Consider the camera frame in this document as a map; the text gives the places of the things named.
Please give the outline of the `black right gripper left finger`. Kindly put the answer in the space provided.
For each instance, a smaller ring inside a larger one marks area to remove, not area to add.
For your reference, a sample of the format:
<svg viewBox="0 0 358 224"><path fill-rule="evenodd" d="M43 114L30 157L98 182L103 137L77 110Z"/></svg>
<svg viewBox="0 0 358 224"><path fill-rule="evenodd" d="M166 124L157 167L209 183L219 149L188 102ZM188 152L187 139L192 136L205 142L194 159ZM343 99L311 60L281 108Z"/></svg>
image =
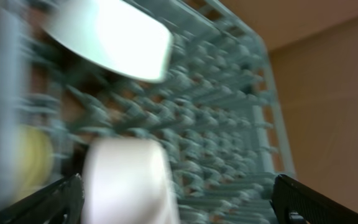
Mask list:
<svg viewBox="0 0 358 224"><path fill-rule="evenodd" d="M64 177L0 210L0 224L77 224L84 201L81 175Z"/></svg>

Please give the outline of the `yellow plastic spoon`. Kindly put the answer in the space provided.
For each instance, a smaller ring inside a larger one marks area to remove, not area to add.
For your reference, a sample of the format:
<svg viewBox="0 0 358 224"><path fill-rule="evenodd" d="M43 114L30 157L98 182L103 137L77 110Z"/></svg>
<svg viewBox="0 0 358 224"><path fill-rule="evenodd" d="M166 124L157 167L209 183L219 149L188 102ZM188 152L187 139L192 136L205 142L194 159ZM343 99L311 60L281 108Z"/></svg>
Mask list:
<svg viewBox="0 0 358 224"><path fill-rule="evenodd" d="M40 190L48 184L53 169L53 146L49 136L39 128L22 125L18 135L17 187L14 201Z"/></svg>

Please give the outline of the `pale green bowl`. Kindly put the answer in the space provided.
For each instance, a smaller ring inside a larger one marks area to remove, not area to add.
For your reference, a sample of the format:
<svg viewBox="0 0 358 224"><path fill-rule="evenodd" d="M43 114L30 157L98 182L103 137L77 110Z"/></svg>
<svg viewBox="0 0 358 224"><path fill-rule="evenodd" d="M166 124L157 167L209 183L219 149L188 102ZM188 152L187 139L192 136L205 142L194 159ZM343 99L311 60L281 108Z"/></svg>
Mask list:
<svg viewBox="0 0 358 224"><path fill-rule="evenodd" d="M42 28L68 50L106 70L143 82L165 80L172 33L125 1L65 1Z"/></svg>

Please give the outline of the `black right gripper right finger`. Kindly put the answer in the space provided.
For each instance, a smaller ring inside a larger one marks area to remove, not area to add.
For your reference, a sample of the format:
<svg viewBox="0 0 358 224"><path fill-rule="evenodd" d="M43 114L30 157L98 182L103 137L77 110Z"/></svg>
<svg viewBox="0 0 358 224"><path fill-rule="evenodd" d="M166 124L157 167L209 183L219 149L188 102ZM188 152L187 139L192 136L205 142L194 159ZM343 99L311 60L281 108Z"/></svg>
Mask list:
<svg viewBox="0 0 358 224"><path fill-rule="evenodd" d="M358 213L284 174L275 178L270 203L279 223L358 224Z"/></svg>

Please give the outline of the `small pink plate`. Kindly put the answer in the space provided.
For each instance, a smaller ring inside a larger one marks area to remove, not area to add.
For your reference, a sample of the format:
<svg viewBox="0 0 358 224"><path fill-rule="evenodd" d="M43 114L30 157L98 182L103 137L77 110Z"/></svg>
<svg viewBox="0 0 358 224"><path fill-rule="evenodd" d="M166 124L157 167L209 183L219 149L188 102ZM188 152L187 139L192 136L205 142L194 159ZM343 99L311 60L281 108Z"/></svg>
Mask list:
<svg viewBox="0 0 358 224"><path fill-rule="evenodd" d="M151 139L99 138L83 167L85 224L179 224L167 154Z"/></svg>

